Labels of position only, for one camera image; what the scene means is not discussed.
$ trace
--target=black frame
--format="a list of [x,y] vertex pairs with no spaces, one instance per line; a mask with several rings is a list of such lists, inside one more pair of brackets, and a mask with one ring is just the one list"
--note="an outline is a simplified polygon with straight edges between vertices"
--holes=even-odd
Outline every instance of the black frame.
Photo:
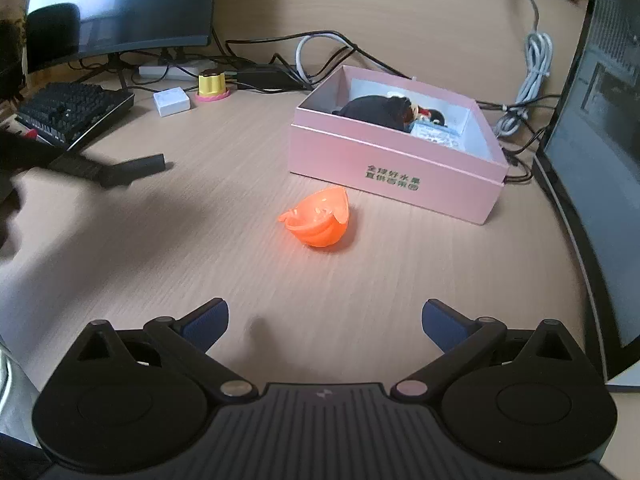
[[[622,346],[604,275],[600,269],[600,265],[589,241],[589,237],[587,236],[577,211],[574,209],[569,194],[562,185],[560,177],[554,170],[553,165],[548,160],[544,152],[544,149],[553,134],[553,130],[556,127],[560,112],[564,108],[569,95],[569,90],[574,82],[575,75],[578,70],[578,65],[582,59],[582,52],[584,51],[587,36],[591,27],[595,3],[596,0],[589,0],[588,2],[574,60],[569,70],[564,88],[562,89],[558,106],[551,117],[549,128],[543,135],[536,152],[540,166],[534,164],[533,170],[536,180],[555,208],[562,208],[562,214],[565,216],[566,223],[568,224],[569,229],[571,229],[575,240],[579,256],[584,265],[586,279],[588,280],[588,284],[591,288],[594,303],[593,307],[595,309],[595,312],[592,312],[591,302],[588,300],[585,312],[585,351],[591,363],[599,372],[602,370],[602,373],[606,375],[604,379],[609,381],[640,360],[640,335],[638,335],[638,337],[628,345]],[[611,390],[640,389],[632,386],[610,386],[609,388]]]
[[[211,0],[211,17],[209,23],[213,24],[213,10],[216,0]],[[27,0],[26,7],[29,7],[29,1]],[[107,46],[104,48],[96,48],[94,50],[78,52],[72,56],[59,57],[51,62],[41,63],[37,66],[31,66],[28,63],[28,72],[33,73],[37,70],[43,70],[63,63],[71,61],[78,61],[87,57],[104,56],[106,54],[124,54],[132,50],[146,50],[149,48],[174,48],[178,46],[209,46],[211,43],[212,32],[206,36],[183,36],[181,38],[165,38],[163,40],[149,40],[149,41],[136,41],[132,43],[121,43],[113,46]]]

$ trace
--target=metal screw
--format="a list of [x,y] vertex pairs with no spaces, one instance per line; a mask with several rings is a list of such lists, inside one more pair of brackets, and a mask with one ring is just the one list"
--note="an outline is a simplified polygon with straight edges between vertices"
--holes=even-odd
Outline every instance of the metal screw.
[[244,397],[253,391],[254,387],[247,381],[227,381],[220,386],[220,391],[227,397]]
[[422,381],[410,379],[396,384],[396,390],[407,397],[420,397],[427,392],[428,387]]

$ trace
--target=open cardboard box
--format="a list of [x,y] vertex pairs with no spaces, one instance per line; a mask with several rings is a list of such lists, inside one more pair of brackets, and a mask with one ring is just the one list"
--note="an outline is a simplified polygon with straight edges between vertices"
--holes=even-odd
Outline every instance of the open cardboard box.
[[[460,133],[453,149],[430,140],[333,115],[366,95],[401,93],[441,111]],[[473,99],[363,68],[343,66],[296,109],[289,171],[483,224],[504,187],[508,164]]]

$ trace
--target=white cable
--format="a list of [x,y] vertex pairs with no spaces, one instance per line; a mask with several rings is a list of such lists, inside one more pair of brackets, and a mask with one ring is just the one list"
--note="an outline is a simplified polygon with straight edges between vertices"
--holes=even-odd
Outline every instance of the white cable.
[[349,43],[344,41],[340,36],[336,36],[335,34],[314,34],[312,36],[305,36],[300,40],[298,47],[296,49],[296,70],[298,70],[298,75],[303,79],[303,81],[307,83],[312,83],[311,79],[305,73],[305,69],[302,68],[302,47],[305,46],[305,43],[313,38],[330,38],[331,40],[338,41],[339,43],[345,46],[351,46]]
[[[538,32],[540,12],[535,0],[529,0],[533,7],[533,30],[527,34],[524,41],[524,51],[527,61],[527,77],[520,86],[515,103],[535,99],[545,77],[549,76],[554,46],[551,37],[545,32]],[[494,126],[496,137],[507,137],[518,131],[521,121],[514,117],[517,114],[524,120],[529,117],[526,107],[512,108],[509,114],[504,114]]]

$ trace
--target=orange toy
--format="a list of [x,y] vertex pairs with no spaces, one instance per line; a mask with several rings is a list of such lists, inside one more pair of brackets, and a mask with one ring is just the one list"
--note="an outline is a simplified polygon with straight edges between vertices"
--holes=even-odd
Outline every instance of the orange toy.
[[343,187],[329,187],[313,193],[278,217],[279,222],[303,244],[327,247],[347,230],[349,199]]

